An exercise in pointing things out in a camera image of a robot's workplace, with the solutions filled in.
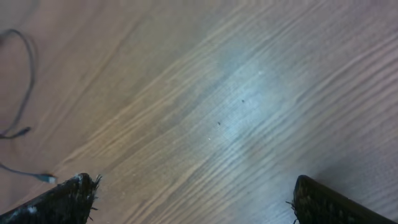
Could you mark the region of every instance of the wooden surface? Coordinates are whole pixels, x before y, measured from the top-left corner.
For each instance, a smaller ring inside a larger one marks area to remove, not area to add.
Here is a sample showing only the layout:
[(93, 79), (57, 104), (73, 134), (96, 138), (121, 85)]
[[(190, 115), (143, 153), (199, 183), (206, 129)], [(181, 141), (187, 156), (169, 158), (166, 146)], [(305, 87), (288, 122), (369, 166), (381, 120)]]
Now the wooden surface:
[[(292, 223), (300, 174), (396, 220), (397, 21), (393, 0), (3, 0), (38, 73), (0, 161), (102, 174), (95, 223)], [(6, 43), (1, 128), (27, 86)], [(52, 187), (0, 180), (0, 212)]]

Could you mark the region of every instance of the cable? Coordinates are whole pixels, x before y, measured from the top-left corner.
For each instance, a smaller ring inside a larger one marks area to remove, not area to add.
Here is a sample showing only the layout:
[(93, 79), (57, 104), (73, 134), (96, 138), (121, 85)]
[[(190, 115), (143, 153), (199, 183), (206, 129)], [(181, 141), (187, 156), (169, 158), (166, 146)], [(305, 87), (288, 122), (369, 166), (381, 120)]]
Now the cable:
[[(23, 41), (23, 43), (25, 45), (26, 52), (27, 52), (28, 58), (29, 58), (30, 81), (29, 81), (29, 86), (28, 86), (28, 88), (26, 90), (25, 96), (22, 99), (21, 105), (20, 105), (20, 107), (19, 107), (19, 109), (17, 111), (17, 114), (16, 114), (14, 120), (12, 120), (11, 125), (7, 129), (5, 129), (4, 131), (1, 132), (0, 139), (14, 139), (14, 138), (17, 138), (19, 136), (25, 135), (31, 129), (30, 127), (26, 127), (26, 128), (21, 129), (20, 131), (18, 131), (15, 134), (7, 135), (8, 132), (10, 130), (14, 129), (18, 125), (19, 121), (21, 120), (22, 114), (25, 111), (26, 104), (27, 104), (27, 102), (28, 102), (28, 100), (30, 98), (30, 94), (32, 93), (32, 90), (33, 90), (33, 87), (34, 87), (34, 84), (35, 84), (35, 65), (34, 65), (34, 56), (33, 56), (32, 48), (30, 47), (30, 44), (29, 44), (26, 36), (24, 34), (22, 34), (21, 32), (19, 32), (18, 30), (15, 30), (15, 29), (5, 30), (3, 33), (0, 33), (0, 37), (5, 39), (5, 38), (9, 37), (11, 34), (16, 34)], [(57, 178), (55, 176), (51, 175), (51, 174), (31, 174), (31, 173), (28, 173), (28, 172), (21, 172), (21, 171), (18, 171), (18, 170), (10, 169), (10, 168), (8, 168), (7, 166), (5, 166), (5, 165), (3, 165), (1, 163), (0, 163), (0, 168), (1, 169), (5, 169), (5, 170), (7, 170), (9, 172), (13, 172), (15, 174), (28, 175), (28, 176), (31, 176), (31, 177), (35, 177), (35, 178), (37, 178), (37, 179), (39, 179), (39, 180), (41, 180), (43, 182), (47, 182), (47, 183), (51, 183), (51, 184), (54, 184), (57, 181)]]
[(30, 131), (30, 127), (26, 127), (24, 129), (18, 131), (16, 134), (7, 136), (8, 132), (10, 130), (14, 129), (18, 125), (19, 121), (21, 120), (22, 114), (24, 113), (26, 104), (30, 98), (30, 94), (32, 93), (33, 87), (35, 85), (35, 65), (34, 65), (34, 56), (33, 56), (32, 48), (30, 47), (30, 44), (29, 44), (26, 36), (24, 34), (22, 34), (21, 32), (19, 32), (18, 30), (15, 30), (15, 29), (5, 30), (2, 34), (0, 34), (0, 37), (5, 39), (5, 38), (9, 37), (11, 34), (16, 34), (23, 41), (23, 43), (25, 45), (26, 52), (27, 52), (28, 58), (29, 58), (30, 81), (29, 81), (29, 86), (25, 93), (25, 97), (22, 99), (21, 105), (17, 111), (17, 114), (16, 114), (14, 120), (12, 121), (11, 125), (7, 129), (5, 129), (4, 131), (1, 132), (0, 139), (14, 139), (19, 136), (23, 136), (27, 132)]

